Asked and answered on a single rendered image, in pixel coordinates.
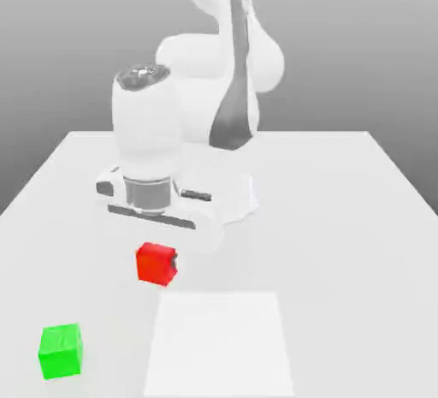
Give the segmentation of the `small green cube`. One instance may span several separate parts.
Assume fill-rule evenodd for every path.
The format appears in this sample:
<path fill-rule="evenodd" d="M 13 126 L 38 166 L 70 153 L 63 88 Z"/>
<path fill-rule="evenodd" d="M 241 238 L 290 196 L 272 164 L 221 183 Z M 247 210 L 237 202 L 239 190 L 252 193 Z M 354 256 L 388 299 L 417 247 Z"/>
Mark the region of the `small green cube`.
<path fill-rule="evenodd" d="M 43 328 L 38 349 L 43 378 L 50 380 L 80 375 L 83 349 L 78 323 Z"/>

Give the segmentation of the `small red cube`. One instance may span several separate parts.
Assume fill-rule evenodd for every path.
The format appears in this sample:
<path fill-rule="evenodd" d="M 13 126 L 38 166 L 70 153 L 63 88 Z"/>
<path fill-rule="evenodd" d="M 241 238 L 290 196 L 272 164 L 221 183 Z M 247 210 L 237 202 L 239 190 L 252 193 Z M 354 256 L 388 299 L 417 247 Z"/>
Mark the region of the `small red cube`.
<path fill-rule="evenodd" d="M 145 242 L 135 253 L 138 279 L 167 287 L 176 276 L 169 267 L 173 252 L 173 247 Z"/>

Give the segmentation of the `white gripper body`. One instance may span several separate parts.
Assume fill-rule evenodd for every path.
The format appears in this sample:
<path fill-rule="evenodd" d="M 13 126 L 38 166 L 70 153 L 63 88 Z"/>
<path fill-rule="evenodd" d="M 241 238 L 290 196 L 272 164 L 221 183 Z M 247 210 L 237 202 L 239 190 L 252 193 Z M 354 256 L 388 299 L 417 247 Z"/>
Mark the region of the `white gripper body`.
<path fill-rule="evenodd" d="M 131 245 L 160 244 L 180 255 L 212 254 L 224 237 L 222 224 L 211 213 L 185 204 L 172 205 L 158 215 L 106 204 L 103 218 L 109 229 L 125 235 Z"/>

